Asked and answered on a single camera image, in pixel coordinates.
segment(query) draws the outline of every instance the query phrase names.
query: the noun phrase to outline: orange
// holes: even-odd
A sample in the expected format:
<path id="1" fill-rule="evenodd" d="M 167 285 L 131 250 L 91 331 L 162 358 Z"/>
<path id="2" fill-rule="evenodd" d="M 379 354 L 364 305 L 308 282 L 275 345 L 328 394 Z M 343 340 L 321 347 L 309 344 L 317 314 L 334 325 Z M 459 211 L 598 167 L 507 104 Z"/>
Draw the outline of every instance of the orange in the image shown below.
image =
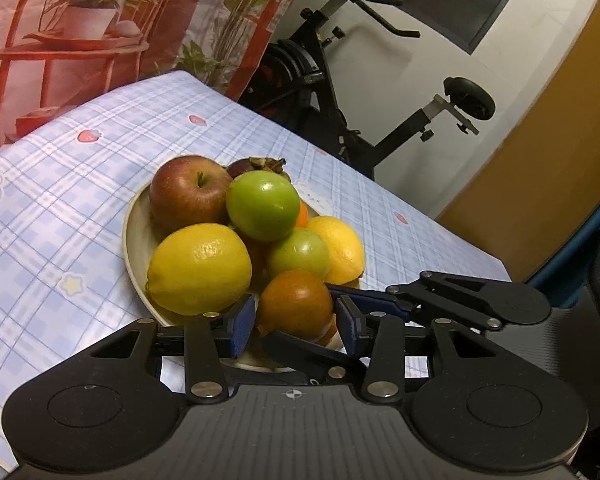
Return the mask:
<path id="1" fill-rule="evenodd" d="M 345 283 L 343 286 L 348 286 L 349 288 L 360 288 L 360 278 L 356 278 L 355 280 L 351 280 L 348 283 Z"/>
<path id="2" fill-rule="evenodd" d="M 309 221 L 309 210 L 306 204 L 300 201 L 300 212 L 298 213 L 298 219 L 296 220 L 296 227 L 306 227 Z"/>
<path id="3" fill-rule="evenodd" d="M 280 330 L 315 342 L 330 328 L 333 300 L 327 286 L 308 270 L 288 270 L 270 281 L 260 297 L 256 328 L 260 336 Z"/>
<path id="4" fill-rule="evenodd" d="M 327 332 L 325 332 L 324 335 L 318 339 L 318 341 L 316 341 L 316 343 L 318 343 L 318 345 L 327 346 L 331 339 L 333 339 L 333 336 L 336 335 L 337 331 L 338 325 L 336 324 L 336 315 L 333 314 L 333 316 L 331 316 L 331 323 L 327 329 Z"/>

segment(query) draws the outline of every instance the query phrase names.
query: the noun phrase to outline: bike seat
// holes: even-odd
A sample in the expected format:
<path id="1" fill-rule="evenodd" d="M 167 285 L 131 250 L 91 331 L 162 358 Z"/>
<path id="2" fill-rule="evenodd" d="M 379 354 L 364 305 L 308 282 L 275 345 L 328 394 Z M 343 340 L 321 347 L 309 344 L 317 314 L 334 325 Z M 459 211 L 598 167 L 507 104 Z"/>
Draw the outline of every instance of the bike seat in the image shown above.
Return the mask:
<path id="1" fill-rule="evenodd" d="M 451 104 L 479 121 L 488 121 L 496 111 L 496 103 L 487 91 L 464 77 L 447 77 L 445 95 Z"/>

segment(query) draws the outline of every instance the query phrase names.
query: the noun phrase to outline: green fruit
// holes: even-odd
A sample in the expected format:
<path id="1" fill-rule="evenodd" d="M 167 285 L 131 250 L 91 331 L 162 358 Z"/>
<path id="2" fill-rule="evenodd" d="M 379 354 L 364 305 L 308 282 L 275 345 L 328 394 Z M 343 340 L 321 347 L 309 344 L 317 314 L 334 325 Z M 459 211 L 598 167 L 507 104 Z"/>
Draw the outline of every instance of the green fruit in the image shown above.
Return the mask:
<path id="1" fill-rule="evenodd" d="M 296 188 L 272 171 L 243 173 L 226 192 L 231 222 L 249 238 L 275 242 L 288 236 L 300 212 Z"/>
<path id="2" fill-rule="evenodd" d="M 275 243 L 267 260 L 272 278 L 286 270 L 303 269 L 321 280 L 329 272 L 329 249 L 318 233 L 297 227 L 283 240 Z"/>

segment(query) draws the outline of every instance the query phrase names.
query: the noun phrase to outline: lemon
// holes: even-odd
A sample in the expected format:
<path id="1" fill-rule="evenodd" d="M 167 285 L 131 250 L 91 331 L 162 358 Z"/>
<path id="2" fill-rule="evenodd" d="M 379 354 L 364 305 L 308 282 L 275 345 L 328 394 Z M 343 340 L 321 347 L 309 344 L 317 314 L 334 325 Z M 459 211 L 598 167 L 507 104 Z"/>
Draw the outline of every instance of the lemon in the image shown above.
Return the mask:
<path id="1" fill-rule="evenodd" d="M 356 232 L 333 216 L 311 218 L 306 225 L 320 235 L 329 250 L 330 270 L 324 281 L 343 285 L 365 271 L 365 248 Z"/>
<path id="2" fill-rule="evenodd" d="M 155 303 L 193 316 L 222 310 L 240 298 L 251 281 L 251 260 L 227 226 L 196 224 L 164 239 L 146 277 L 146 291 Z"/>

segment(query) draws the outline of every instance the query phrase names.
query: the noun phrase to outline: fruit bowl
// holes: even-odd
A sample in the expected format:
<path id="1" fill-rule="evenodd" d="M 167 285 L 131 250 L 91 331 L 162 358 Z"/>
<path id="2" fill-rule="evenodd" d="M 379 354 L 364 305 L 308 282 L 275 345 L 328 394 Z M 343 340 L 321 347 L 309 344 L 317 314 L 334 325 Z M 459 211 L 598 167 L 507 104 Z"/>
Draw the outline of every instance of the fruit bowl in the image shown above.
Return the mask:
<path id="1" fill-rule="evenodd" d="M 156 248 L 163 241 L 168 232 L 157 228 L 150 219 L 149 214 L 149 185 L 147 184 L 132 199 L 126 212 L 125 222 L 122 231 L 122 245 L 125 255 L 126 271 L 128 272 L 131 283 L 136 293 L 147 307 L 149 312 L 163 326 L 183 325 L 186 316 L 181 316 L 175 312 L 166 310 L 155 304 L 145 294 L 146 272 L 149 268 L 149 262 Z M 318 216 L 318 213 L 310 206 L 307 207 L 309 218 Z M 278 364 L 271 361 L 264 355 L 259 348 L 256 338 L 252 338 L 242 355 L 236 360 L 222 359 L 222 362 L 260 372 L 287 372 L 291 368 L 281 368 Z M 339 350 L 342 348 L 340 335 L 336 335 L 327 345 L 328 348 Z"/>

